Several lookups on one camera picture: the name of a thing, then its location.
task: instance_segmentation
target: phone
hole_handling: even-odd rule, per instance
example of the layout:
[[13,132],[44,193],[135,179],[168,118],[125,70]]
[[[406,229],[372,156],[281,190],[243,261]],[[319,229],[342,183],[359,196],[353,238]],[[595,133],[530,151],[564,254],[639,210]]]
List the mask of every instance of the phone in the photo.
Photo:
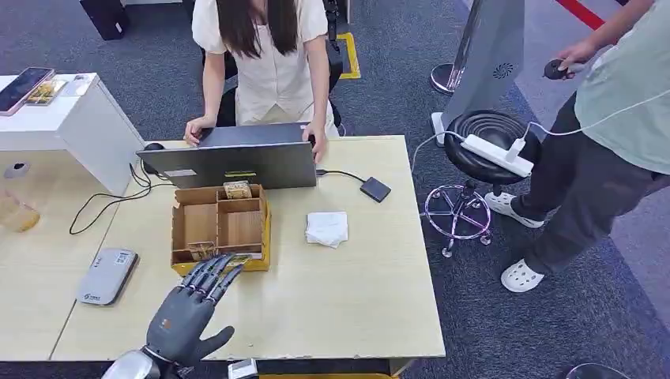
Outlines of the phone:
[[18,77],[0,91],[0,116],[11,116],[17,113],[21,105],[38,85],[51,79],[53,69],[28,67]]

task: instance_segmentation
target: mint green shirt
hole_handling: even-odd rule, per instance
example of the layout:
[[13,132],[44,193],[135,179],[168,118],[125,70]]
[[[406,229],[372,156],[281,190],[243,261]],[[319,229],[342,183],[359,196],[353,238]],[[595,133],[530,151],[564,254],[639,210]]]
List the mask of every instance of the mint green shirt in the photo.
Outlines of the mint green shirt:
[[[606,51],[577,90],[582,128],[670,89],[670,0],[652,8]],[[670,93],[622,112],[584,134],[646,170],[670,174]]]

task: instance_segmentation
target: laptop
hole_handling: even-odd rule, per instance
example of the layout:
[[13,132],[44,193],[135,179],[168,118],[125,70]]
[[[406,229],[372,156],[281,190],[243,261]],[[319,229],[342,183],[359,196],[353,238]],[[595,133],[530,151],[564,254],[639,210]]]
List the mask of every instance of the laptop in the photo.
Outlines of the laptop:
[[213,128],[193,148],[143,150],[137,155],[178,188],[247,180],[263,188],[316,186],[304,123]]
[[198,147],[302,142],[306,124],[303,122],[204,129]]

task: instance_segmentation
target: cardboard box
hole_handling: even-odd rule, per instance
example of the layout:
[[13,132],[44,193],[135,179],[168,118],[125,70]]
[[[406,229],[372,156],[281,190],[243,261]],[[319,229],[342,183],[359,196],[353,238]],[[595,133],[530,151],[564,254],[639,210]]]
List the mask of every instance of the cardboard box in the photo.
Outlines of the cardboard box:
[[223,186],[177,189],[172,208],[171,266],[185,276],[203,259],[236,253],[244,271],[268,271],[270,210],[265,191],[250,185],[251,199],[227,199]]

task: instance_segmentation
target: robotic hand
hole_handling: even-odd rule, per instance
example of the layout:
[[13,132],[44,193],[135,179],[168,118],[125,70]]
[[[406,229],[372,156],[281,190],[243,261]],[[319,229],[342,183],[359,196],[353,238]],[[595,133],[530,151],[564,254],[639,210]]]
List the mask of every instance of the robotic hand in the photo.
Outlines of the robotic hand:
[[140,351],[121,356],[103,379],[164,379],[179,377],[179,367],[195,365],[224,346],[235,331],[228,326],[207,340],[200,335],[243,266],[234,267],[220,278],[234,257],[226,254],[200,262],[173,288],[149,324],[147,344]]

